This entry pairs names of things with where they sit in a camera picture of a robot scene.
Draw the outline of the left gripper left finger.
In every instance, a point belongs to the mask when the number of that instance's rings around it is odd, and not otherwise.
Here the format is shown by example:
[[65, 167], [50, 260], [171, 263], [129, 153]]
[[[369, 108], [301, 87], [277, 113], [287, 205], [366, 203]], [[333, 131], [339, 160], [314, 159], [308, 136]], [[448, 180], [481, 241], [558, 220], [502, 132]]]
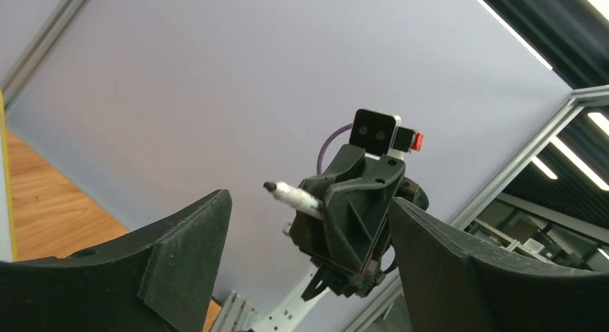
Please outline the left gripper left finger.
[[66, 258], [1, 263], [3, 331], [201, 331], [231, 218], [227, 190]]

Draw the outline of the brown whiteboard marker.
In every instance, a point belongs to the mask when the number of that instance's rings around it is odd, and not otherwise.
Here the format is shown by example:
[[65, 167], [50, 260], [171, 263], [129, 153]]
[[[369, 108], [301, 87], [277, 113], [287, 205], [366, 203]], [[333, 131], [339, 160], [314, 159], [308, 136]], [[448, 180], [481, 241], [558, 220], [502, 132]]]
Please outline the brown whiteboard marker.
[[263, 187], [277, 201], [300, 213], [322, 219], [322, 201], [311, 193], [281, 181], [266, 181]]

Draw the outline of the yellow-framed whiteboard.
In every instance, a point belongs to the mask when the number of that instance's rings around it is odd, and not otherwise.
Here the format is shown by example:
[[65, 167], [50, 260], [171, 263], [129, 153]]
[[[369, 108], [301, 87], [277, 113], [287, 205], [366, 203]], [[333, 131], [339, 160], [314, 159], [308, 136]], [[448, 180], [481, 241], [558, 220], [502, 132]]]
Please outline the yellow-framed whiteboard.
[[12, 208], [8, 139], [4, 97], [1, 93], [1, 261], [13, 262], [17, 258], [15, 227]]

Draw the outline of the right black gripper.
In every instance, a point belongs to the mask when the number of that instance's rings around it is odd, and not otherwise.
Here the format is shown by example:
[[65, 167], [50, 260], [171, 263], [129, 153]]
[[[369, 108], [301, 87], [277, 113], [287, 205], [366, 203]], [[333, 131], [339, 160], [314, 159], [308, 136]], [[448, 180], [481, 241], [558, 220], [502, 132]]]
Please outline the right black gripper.
[[321, 218], [298, 212], [289, 235], [310, 256], [317, 271], [301, 297], [313, 299], [329, 289], [337, 296], [368, 296], [395, 262], [382, 269], [383, 255], [392, 245], [390, 202], [404, 198], [423, 211], [427, 194], [405, 177], [403, 160], [382, 155], [374, 160], [365, 150], [344, 144], [319, 175], [305, 178], [299, 188], [322, 202]]

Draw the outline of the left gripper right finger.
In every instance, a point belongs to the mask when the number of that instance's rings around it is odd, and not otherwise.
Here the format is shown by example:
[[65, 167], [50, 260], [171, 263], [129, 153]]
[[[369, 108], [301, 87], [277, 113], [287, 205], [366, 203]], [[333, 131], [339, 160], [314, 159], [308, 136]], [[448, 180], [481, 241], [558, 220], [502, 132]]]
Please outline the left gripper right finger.
[[414, 331], [606, 331], [608, 275], [509, 252], [402, 198], [388, 212]]

